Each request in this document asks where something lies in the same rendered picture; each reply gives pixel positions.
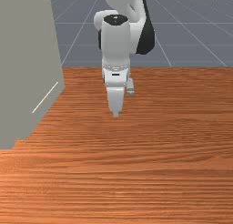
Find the pale grey cabinet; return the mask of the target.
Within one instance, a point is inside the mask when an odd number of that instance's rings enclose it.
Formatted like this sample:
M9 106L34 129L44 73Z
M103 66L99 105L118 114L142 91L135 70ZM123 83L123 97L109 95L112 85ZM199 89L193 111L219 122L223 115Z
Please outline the pale grey cabinet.
M52 0L0 0L0 149L29 137L64 88Z

